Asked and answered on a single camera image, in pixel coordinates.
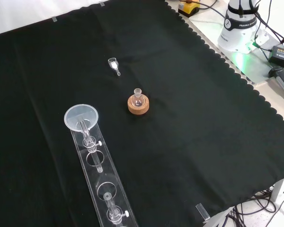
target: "yellow device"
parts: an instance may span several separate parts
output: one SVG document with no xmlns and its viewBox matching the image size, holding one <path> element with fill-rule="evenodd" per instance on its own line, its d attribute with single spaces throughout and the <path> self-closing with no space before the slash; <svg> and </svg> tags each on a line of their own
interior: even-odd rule
<svg viewBox="0 0 284 227">
<path fill-rule="evenodd" d="M 199 10 L 200 10 L 200 4 L 190 2 L 189 0 L 180 2 L 178 7 L 178 13 L 186 17 L 191 17 L 195 13 L 199 12 Z"/>
</svg>

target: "black cloth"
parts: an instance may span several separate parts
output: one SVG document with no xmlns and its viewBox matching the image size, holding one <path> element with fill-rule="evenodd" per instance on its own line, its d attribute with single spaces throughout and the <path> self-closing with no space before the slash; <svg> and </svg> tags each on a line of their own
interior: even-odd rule
<svg viewBox="0 0 284 227">
<path fill-rule="evenodd" d="M 98 110 L 141 227 L 202 225 L 195 205 L 213 216 L 284 178 L 282 117 L 164 1 L 57 19 L 0 35 L 0 226 L 99 226 L 63 121 L 81 103 Z"/>
</svg>

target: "white robot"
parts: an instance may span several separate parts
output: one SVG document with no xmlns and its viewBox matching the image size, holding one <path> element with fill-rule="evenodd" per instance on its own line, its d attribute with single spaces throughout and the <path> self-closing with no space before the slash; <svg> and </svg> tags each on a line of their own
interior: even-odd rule
<svg viewBox="0 0 284 227">
<path fill-rule="evenodd" d="M 251 0 L 253 6 L 258 0 Z M 225 50 L 231 52 L 252 51 L 255 33 L 260 22 L 250 9 L 249 0 L 230 0 L 228 10 L 225 15 L 224 27 L 218 39 L 218 44 Z M 257 32 L 257 42 L 264 44 L 269 37 L 265 29 L 259 29 Z"/>
</svg>

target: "acrylic stand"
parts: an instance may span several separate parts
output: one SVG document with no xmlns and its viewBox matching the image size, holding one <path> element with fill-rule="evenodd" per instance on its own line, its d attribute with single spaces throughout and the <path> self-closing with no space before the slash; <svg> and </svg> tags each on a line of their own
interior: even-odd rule
<svg viewBox="0 0 284 227">
<path fill-rule="evenodd" d="M 101 227 L 138 227 L 124 188 L 90 105 L 70 108 L 64 116 L 79 155 Z"/>
</svg>

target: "table leg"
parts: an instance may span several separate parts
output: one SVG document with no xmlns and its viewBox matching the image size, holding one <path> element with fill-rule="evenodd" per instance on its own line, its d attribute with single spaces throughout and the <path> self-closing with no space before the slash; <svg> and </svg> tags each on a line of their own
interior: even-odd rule
<svg viewBox="0 0 284 227">
<path fill-rule="evenodd" d="M 284 192 L 284 179 L 275 183 L 273 193 L 271 194 L 271 201 L 276 202 L 277 199 L 283 194 L 283 192 Z"/>
<path fill-rule="evenodd" d="M 223 211 L 223 212 L 211 217 L 203 227 L 217 227 L 217 225 L 225 219 L 226 215 L 228 215 L 229 212 L 232 209 L 233 209 L 233 207 L 230 207 L 226 211 Z"/>
</svg>

